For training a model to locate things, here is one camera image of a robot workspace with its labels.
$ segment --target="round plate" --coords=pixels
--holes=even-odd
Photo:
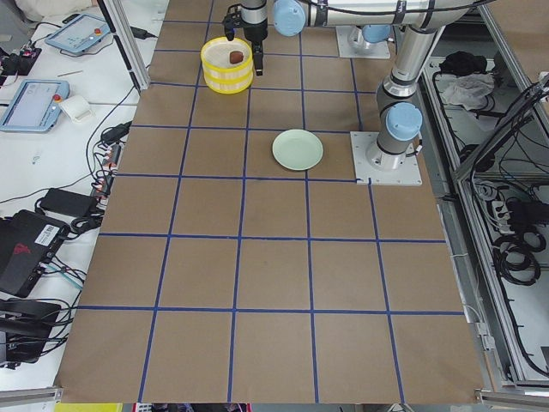
[[[307,130],[286,130],[275,138],[273,155],[283,167],[307,170],[323,158],[323,144]]]

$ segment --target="white label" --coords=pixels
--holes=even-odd
[[[38,235],[38,238],[34,241],[34,243],[38,243],[42,246],[49,246],[50,243],[55,238],[55,235],[59,232],[59,227],[55,227],[52,225],[45,225],[44,229],[42,229],[42,232]]]

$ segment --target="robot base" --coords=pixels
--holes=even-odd
[[[388,59],[391,57],[387,41],[376,44],[369,44],[368,47],[353,47],[349,44],[349,35],[353,31],[353,26],[338,26],[337,45],[340,50],[340,58],[380,58]]]
[[[421,174],[419,174],[418,161],[415,156],[407,157],[402,165],[393,171],[383,171],[375,168],[366,159],[366,150],[376,141],[377,132],[351,132],[351,144],[353,145],[354,173],[357,184],[368,185],[403,185],[420,186]],[[410,143],[407,153],[413,152]]]

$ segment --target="red object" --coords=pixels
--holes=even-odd
[[[30,255],[31,250],[28,248],[27,245],[23,245],[22,243],[18,243],[14,247],[14,255],[21,255],[22,253],[26,253],[27,255]]]

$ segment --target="blue joint cap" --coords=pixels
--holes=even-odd
[[[296,0],[276,0],[273,17],[276,31],[287,37],[300,34],[307,22],[305,11]]]
[[[412,103],[397,103],[389,109],[385,124],[392,137],[407,142],[418,135],[423,116]]]
[[[388,24],[370,24],[362,27],[362,37],[368,43],[380,43],[391,34],[391,26]]]

